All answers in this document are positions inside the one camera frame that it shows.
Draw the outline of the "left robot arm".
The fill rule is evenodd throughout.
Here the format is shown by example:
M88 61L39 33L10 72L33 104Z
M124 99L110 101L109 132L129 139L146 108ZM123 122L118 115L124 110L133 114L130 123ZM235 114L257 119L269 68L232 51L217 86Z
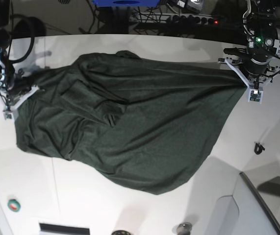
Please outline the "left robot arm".
M280 30L272 1L247 0L246 5L242 17L246 48L224 49L225 54L238 57L225 61L240 68L248 82L258 86L280 74Z

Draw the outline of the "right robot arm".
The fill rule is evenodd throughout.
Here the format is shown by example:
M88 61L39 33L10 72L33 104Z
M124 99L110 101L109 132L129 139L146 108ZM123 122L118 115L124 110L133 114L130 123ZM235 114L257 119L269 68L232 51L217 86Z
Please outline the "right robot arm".
M30 32L30 44L26 53L19 59L11 60L10 52L15 36L13 22L20 19ZM35 44L35 27L29 17L15 14L10 0L0 0L0 97L6 105L31 90L32 82L23 76L24 71L15 71L14 65L25 61Z

